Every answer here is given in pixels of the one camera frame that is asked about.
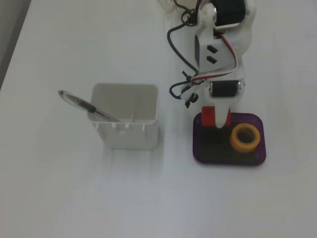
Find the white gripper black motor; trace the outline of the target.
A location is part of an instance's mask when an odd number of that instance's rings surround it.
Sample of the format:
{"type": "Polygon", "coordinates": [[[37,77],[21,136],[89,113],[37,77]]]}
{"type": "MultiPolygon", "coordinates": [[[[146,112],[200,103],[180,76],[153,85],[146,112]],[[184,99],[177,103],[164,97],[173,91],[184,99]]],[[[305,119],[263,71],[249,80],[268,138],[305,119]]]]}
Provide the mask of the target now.
{"type": "Polygon", "coordinates": [[[204,80],[204,105],[214,106],[217,128],[225,126],[230,114],[229,105],[239,101],[245,91],[245,74],[233,74],[204,80]]]}

